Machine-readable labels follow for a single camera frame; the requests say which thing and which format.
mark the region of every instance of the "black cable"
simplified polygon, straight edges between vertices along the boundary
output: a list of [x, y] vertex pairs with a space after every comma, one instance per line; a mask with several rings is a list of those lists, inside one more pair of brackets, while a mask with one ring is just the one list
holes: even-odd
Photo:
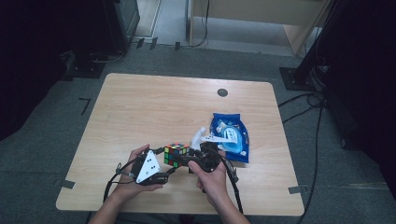
[[304, 94], [301, 94], [301, 95], [294, 96], [294, 97], [290, 98], [289, 100], [287, 100], [287, 101], [285, 101], [285, 102], [279, 104], [277, 107], [281, 107], [281, 106], [283, 106], [283, 105], [286, 105], [286, 104], [288, 104], [288, 103], [290, 103], [290, 102], [292, 102], [292, 101], [294, 101], [294, 100], [297, 100], [297, 99], [300, 98], [300, 97], [313, 95], [313, 94], [318, 93], [318, 92], [319, 92], [319, 91], [313, 91], [313, 92], [304, 93]]
[[326, 85], [321, 81], [322, 80], [322, 76], [319, 76], [317, 73], [317, 68], [318, 66], [313, 66], [311, 68], [311, 74], [312, 74], [312, 78], [319, 84], [319, 86], [323, 89], [326, 87]]
[[89, 212], [88, 215], [87, 215], [87, 219], [85, 219], [85, 224], [88, 224], [90, 222], [91, 215], [92, 215], [92, 212]]
[[[294, 101], [294, 100], [296, 100], [296, 99], [298, 99], [298, 98], [300, 98], [300, 97], [307, 96], [307, 97], [306, 97], [306, 102], [310, 105], [310, 107], [307, 108], [306, 110], [304, 110], [303, 112], [300, 112], [300, 113], [298, 113], [298, 114], [296, 114], [296, 115], [291, 116], [291, 117], [288, 118], [288, 119], [283, 120], [282, 123], [285, 124], [285, 123], [288, 122], [289, 120], [295, 119], [295, 118], [297, 118], [298, 116], [301, 116], [302, 114], [305, 114], [306, 112], [308, 112], [308, 111], [311, 110], [312, 108], [318, 108], [318, 107], [320, 107], [320, 105], [322, 104], [322, 99], [320, 99], [318, 96], [316, 96], [317, 93], [321, 93], [321, 92], [320, 92], [320, 91], [313, 91], [313, 92], [310, 92], [310, 93], [301, 94], [301, 95], [295, 96], [295, 97], [293, 97], [293, 98], [291, 98], [291, 99], [289, 99], [289, 100], [283, 102], [282, 104], [279, 104], [278, 107], [281, 107], [282, 105], [285, 105], [285, 104], [287, 104], [287, 103], [289, 103], [289, 102], [292, 102], [292, 101]], [[317, 103], [317, 104], [315, 104], [315, 105], [312, 104], [311, 101], [310, 101], [310, 99], [311, 99], [312, 97], [314, 97], [314, 98], [316, 98], [317, 100], [319, 100], [319, 103]]]
[[233, 194], [235, 195], [235, 199], [236, 199], [236, 203], [238, 204], [239, 212], [242, 213], [242, 214], [244, 214], [244, 210], [243, 210], [243, 208], [242, 208], [241, 199], [240, 199], [240, 197], [239, 197], [239, 189], [238, 189], [238, 187], [236, 186], [233, 173], [232, 173], [232, 171], [230, 171], [230, 168], [227, 166], [226, 161], [225, 161], [221, 156], [220, 156], [220, 159], [221, 159], [221, 162], [224, 164], [225, 169], [226, 169], [226, 171], [227, 171], [228, 178], [230, 179], [231, 184], [233, 185]]
[[114, 63], [114, 62], [118, 61], [120, 58], [122, 58], [123, 54], [124, 54], [124, 53], [121, 52], [121, 55], [120, 55], [118, 58], [113, 59], [113, 60], [107, 60], [107, 61], [92, 60], [92, 62], [93, 62], [93, 63]]
[[[130, 164], [132, 164], [136, 159], [137, 159], [137, 157], [134, 158], [134, 159], [131, 160], [131, 161], [128, 161], [125, 165], [123, 165], [123, 166], [120, 168], [120, 171], [123, 171], [127, 166], [129, 166]], [[113, 180], [117, 177], [117, 175], [119, 175], [119, 174], [115, 173], [115, 174], [113, 175], [113, 177], [111, 177], [111, 179], [107, 182], [106, 189], [105, 189], [105, 194], [104, 194], [104, 196], [103, 196], [103, 202], [105, 202], [105, 200], [107, 199], [108, 192], [110, 191], [110, 187], [111, 187], [111, 185], [112, 185], [113, 183], [115, 183], [115, 182], [113, 182]]]
[[308, 111], [311, 110], [312, 108], [314, 108], [314, 107], [313, 107], [313, 106], [310, 106], [310, 107], [307, 108], [305, 111], [303, 111], [303, 112], [301, 112], [301, 113], [298, 113], [298, 114], [296, 114], [296, 115], [293, 115], [293, 116], [291, 116], [291, 117], [288, 118], [288, 119], [282, 120], [282, 123], [285, 124], [285, 123], [288, 122], [289, 120], [294, 119], [294, 118], [297, 118], [297, 117], [299, 117], [300, 115], [305, 114], [306, 112], [308, 112]]
[[224, 157], [221, 156], [217, 151], [215, 151], [213, 148], [210, 148], [210, 147], [207, 147], [206, 150], [210, 150], [214, 155], [218, 155], [220, 160], [221, 160], [221, 162], [224, 164], [224, 167], [225, 167], [225, 169], [227, 171], [227, 176], [230, 179], [230, 182], [231, 182], [231, 184], [233, 186], [233, 194], [235, 195], [236, 203], [238, 204], [238, 210], [239, 210], [240, 213], [244, 214], [244, 210], [242, 208], [241, 199], [239, 197], [239, 189], [236, 186], [235, 178], [233, 176], [233, 171], [230, 170], [230, 168], [227, 165], [227, 162], [224, 160]]
[[112, 184], [131, 184], [134, 183], [134, 180], [128, 181], [128, 182], [117, 182], [117, 181], [113, 181], [111, 182]]
[[206, 7], [206, 16], [205, 16], [205, 35], [202, 38], [201, 42], [197, 45], [194, 46], [189, 46], [190, 48], [197, 48], [200, 47], [201, 45], [203, 45], [205, 43], [205, 41], [207, 40], [207, 18], [209, 16], [209, 5], [210, 5], [210, 0], [207, 1], [207, 7]]
[[322, 110], [323, 110], [323, 101], [321, 101], [321, 103], [320, 103], [317, 132], [316, 132], [316, 136], [315, 136], [315, 167], [314, 167], [314, 176], [313, 176], [313, 180], [312, 180], [312, 184], [311, 184], [311, 192], [309, 193], [308, 201], [306, 202], [306, 205], [305, 205], [305, 208], [304, 208], [304, 212], [300, 216], [299, 220], [297, 221], [297, 224], [301, 223], [301, 221], [303, 220], [303, 218], [306, 215], [306, 212], [308, 211], [309, 204], [311, 204], [312, 195], [314, 194], [315, 185], [317, 183], [317, 176], [318, 176], [318, 134], [319, 134], [319, 126], [320, 126]]

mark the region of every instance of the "table top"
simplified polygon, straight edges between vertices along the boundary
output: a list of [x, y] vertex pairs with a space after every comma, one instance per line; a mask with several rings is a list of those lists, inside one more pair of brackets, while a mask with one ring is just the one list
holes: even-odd
[[[219, 96], [219, 89], [228, 95]], [[56, 206], [97, 211], [107, 181], [131, 150], [147, 143], [190, 144], [201, 127], [209, 128], [215, 112], [240, 114], [247, 127], [249, 163], [233, 162], [245, 215], [300, 216], [304, 206], [300, 193], [289, 192], [298, 184], [270, 83], [126, 74], [106, 77], [66, 177], [76, 185], [61, 189]], [[157, 159], [162, 172], [170, 168], [163, 154]], [[137, 195], [122, 211], [216, 214], [196, 181], [187, 167], [178, 168], [163, 189]], [[227, 188], [236, 205], [229, 180]]]

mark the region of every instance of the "rubik's cube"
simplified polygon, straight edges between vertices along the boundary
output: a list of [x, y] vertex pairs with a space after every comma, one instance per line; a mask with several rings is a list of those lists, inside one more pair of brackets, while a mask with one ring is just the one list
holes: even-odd
[[179, 162], [174, 161], [173, 155], [174, 154], [179, 154], [179, 155], [184, 155], [187, 154], [190, 151], [190, 147], [188, 145], [183, 145], [179, 143], [174, 143], [171, 145], [168, 145], [164, 147], [164, 160], [163, 162], [165, 164], [174, 166], [175, 168], [178, 168], [181, 166]]

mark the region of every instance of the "person's right hand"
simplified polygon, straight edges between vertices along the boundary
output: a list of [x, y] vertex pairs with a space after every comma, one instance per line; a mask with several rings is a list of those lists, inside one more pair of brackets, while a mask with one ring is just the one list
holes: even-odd
[[215, 208], [224, 199], [229, 198], [226, 187], [226, 168], [221, 162], [216, 170], [211, 173], [205, 172], [195, 161], [189, 161], [190, 169], [198, 176], [197, 187], [205, 190], [207, 200]]

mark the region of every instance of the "hole in table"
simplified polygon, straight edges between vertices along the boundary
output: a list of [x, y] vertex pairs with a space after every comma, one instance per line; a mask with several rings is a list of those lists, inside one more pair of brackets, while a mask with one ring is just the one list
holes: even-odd
[[228, 95], [228, 92], [225, 89], [219, 89], [218, 90], [218, 95], [221, 96], [221, 97], [226, 97]]

